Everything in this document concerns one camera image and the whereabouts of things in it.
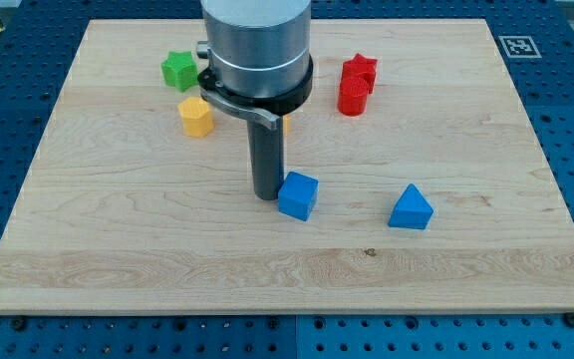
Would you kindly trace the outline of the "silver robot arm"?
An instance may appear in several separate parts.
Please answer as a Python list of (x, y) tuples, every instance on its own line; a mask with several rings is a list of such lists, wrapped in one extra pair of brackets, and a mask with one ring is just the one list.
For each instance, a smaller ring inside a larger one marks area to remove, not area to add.
[(200, 96), (246, 123), (253, 189), (274, 200), (284, 182), (284, 117), (313, 88), (309, 0), (202, 0), (208, 61)]

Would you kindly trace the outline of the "black flange with metal bracket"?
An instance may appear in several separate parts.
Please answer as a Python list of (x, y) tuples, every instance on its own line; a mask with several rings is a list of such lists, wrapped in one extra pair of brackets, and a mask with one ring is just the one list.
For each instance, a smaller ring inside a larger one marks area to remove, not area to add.
[(307, 72), (292, 90), (276, 97), (252, 98), (238, 95), (217, 79), (209, 68), (197, 76), (200, 96), (221, 112), (249, 123), (276, 131), (278, 120), (300, 108), (309, 98), (313, 88), (313, 58), (308, 59)]

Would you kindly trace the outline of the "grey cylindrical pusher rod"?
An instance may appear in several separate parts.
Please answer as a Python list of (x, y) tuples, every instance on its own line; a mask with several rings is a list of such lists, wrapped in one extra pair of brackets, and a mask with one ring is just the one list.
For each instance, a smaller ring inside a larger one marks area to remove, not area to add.
[(275, 130), (247, 124), (253, 189), (263, 200), (275, 200), (284, 182), (283, 118)]

